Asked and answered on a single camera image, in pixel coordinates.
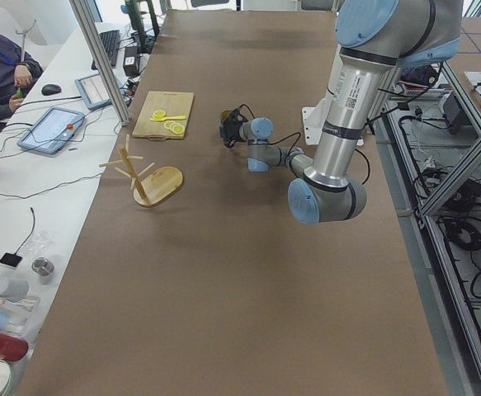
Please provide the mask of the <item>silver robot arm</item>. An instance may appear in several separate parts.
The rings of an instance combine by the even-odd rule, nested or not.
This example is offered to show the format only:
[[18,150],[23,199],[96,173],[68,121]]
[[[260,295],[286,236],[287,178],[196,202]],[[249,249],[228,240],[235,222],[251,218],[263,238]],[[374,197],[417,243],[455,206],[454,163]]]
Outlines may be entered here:
[[272,122],[247,120],[239,109],[222,115],[224,145],[247,143],[252,172],[285,166],[295,174],[288,203],[301,223],[356,217],[365,208],[366,192],[347,169],[384,75],[394,67],[452,58],[460,47],[462,8],[460,1],[344,2],[335,26],[342,69],[314,157],[271,144]]

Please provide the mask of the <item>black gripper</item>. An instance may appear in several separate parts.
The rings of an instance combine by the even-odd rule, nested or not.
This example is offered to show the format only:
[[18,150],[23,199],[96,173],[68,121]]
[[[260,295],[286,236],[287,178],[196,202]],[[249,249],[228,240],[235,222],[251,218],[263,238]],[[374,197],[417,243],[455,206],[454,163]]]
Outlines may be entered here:
[[222,139],[224,145],[235,145],[237,142],[245,142],[241,135],[241,127],[248,122],[248,119],[241,114],[238,108],[231,110],[231,114],[226,121],[227,136]]

